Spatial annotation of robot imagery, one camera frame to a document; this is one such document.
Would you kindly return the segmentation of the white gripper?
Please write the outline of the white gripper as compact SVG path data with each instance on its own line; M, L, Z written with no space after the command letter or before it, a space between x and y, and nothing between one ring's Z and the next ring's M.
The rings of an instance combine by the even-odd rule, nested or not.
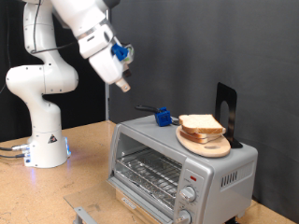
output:
M115 83L123 92L128 92L131 87L123 78L130 77L131 71L128 64L131 62L131 46L123 46L113 39L105 48L89 58L95 72L107 84Z

